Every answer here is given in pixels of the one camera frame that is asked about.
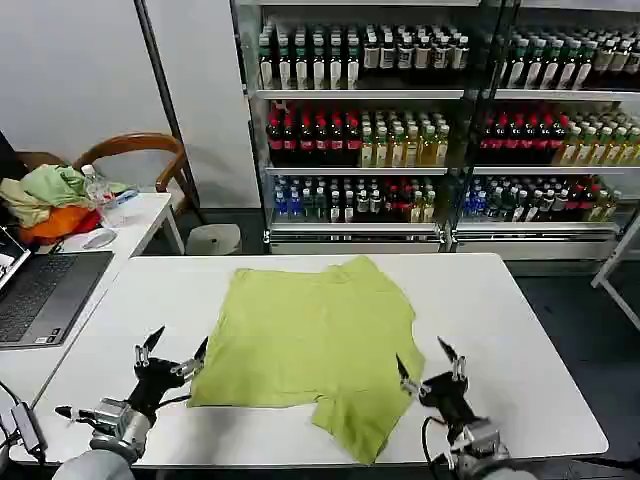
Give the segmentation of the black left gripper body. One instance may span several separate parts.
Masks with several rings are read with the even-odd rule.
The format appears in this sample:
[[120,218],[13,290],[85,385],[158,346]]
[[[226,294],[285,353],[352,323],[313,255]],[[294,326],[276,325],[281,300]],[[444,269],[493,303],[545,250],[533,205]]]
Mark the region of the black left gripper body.
[[190,395],[187,394],[164,400],[169,390],[183,387],[191,378],[179,377],[170,372],[178,364],[180,363],[151,357],[147,367],[134,367],[138,383],[127,399],[130,407],[145,416],[155,416],[159,408],[189,399]]

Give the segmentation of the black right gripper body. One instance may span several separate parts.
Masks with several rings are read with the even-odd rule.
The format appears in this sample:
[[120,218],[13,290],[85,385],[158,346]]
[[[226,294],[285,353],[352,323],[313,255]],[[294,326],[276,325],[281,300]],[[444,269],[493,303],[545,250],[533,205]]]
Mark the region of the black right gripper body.
[[419,401],[425,407],[435,408],[449,426],[471,424],[478,417],[464,398],[468,385],[466,377],[445,372],[422,383]]

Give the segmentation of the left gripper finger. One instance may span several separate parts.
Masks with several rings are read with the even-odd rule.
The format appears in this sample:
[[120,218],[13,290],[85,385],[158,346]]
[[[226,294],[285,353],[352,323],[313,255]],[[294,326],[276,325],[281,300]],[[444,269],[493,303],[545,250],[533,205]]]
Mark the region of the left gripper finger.
[[164,326],[160,327],[151,333],[142,345],[135,346],[135,368],[147,367],[150,364],[150,354],[160,340],[164,330]]
[[194,353],[193,357],[176,366],[173,366],[170,369],[170,372],[179,377],[191,377],[195,375],[204,365],[207,344],[208,338],[205,337]]

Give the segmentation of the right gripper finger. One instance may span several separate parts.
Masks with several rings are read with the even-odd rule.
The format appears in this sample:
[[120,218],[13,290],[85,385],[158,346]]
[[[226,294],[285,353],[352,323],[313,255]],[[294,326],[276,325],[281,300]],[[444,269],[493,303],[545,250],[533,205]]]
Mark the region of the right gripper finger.
[[420,396],[422,394],[422,385],[416,383],[410,376],[407,368],[400,359],[399,355],[396,355],[396,363],[398,373],[400,375],[400,386],[410,396]]
[[447,378],[452,382],[466,382],[466,357],[459,356],[455,349],[440,336],[438,336],[438,343],[451,363]]

